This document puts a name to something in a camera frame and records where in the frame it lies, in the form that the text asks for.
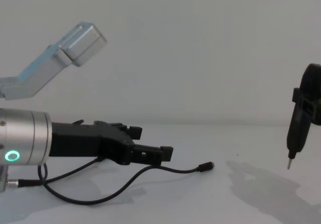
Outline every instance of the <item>white wall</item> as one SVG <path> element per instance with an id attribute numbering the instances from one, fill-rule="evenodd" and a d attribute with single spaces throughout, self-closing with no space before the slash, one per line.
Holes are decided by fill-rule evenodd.
<path id="1" fill-rule="evenodd" d="M 0 0 L 0 76 L 19 74 L 81 20 L 107 47 L 36 97 L 2 107 L 55 121 L 288 123 L 321 63 L 321 0 Z"/>

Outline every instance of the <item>green led ring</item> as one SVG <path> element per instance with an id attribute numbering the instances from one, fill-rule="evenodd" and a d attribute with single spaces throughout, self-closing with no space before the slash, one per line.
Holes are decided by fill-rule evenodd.
<path id="1" fill-rule="evenodd" d="M 19 158 L 20 158 L 20 153 L 17 150 L 10 150 L 5 155 L 5 159 L 9 162 L 17 161 L 17 160 L 19 160 Z"/>

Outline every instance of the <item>white table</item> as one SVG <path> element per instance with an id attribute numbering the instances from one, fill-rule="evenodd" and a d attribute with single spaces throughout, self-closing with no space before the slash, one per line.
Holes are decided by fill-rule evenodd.
<path id="1" fill-rule="evenodd" d="M 143 126 L 144 145 L 174 147 L 165 166 L 189 169 L 214 161 L 215 171 L 180 175 L 150 170 L 109 203 L 64 203 L 42 187 L 0 195 L 0 224 L 6 223 L 321 223 L 320 129 L 288 171 L 288 127 Z M 88 158 L 51 158 L 50 176 L 80 166 Z M 142 165 L 106 161 L 52 184 L 78 199 L 106 196 Z M 10 178 L 36 178 L 36 167 L 11 167 Z"/>

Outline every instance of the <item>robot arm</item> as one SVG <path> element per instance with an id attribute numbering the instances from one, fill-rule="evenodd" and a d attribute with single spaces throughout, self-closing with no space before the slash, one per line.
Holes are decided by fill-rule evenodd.
<path id="1" fill-rule="evenodd" d="M 65 67 L 82 66 L 106 44 L 92 23 L 81 22 L 49 46 L 18 77 L 0 79 L 6 100 L 34 96 Z M 9 165 L 43 165 L 52 157 L 99 157 L 120 165 L 161 165 L 172 147 L 136 145 L 142 129 L 96 121 L 93 125 L 52 123 L 48 113 L 0 109 L 0 192 L 8 184 Z"/>
<path id="2" fill-rule="evenodd" d="M 105 44 L 106 39 L 94 24 L 79 23 L 18 77 L 0 78 L 0 97 L 6 100 L 33 97 L 65 67 L 84 65 Z"/>

